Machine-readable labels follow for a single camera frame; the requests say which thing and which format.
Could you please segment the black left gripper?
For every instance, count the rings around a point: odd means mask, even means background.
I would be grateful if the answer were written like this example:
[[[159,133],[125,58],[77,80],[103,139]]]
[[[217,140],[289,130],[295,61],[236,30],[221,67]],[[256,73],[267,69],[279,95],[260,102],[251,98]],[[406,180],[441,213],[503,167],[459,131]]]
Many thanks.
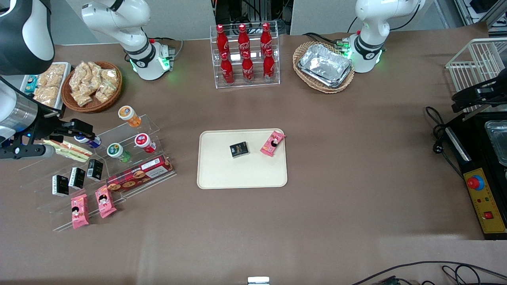
[[[506,104],[506,88],[506,77],[496,77],[475,85],[472,90],[461,90],[452,96],[452,110],[460,112],[477,104]]]

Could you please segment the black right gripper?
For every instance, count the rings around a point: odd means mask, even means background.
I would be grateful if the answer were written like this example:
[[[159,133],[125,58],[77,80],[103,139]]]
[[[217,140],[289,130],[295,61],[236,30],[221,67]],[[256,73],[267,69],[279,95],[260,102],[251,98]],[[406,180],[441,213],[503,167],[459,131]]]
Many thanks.
[[[63,135],[52,135],[64,130],[71,136],[94,137],[93,126],[79,119],[71,119],[69,122],[62,121],[58,112],[40,112],[33,123],[27,128],[28,144],[34,144],[35,141],[46,139],[56,144],[63,143]]]

